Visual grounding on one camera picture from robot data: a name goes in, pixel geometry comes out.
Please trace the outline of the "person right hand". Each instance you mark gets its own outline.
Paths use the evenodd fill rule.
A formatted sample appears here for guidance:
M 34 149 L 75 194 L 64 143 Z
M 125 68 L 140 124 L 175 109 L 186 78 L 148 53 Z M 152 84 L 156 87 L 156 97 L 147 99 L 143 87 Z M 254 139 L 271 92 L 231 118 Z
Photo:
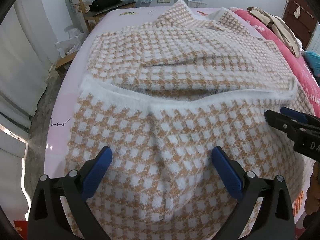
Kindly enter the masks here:
M 306 192 L 305 212 L 307 215 L 316 213 L 319 210 L 320 187 L 318 182 L 319 162 L 315 162 L 313 173 L 310 177 L 310 187 Z

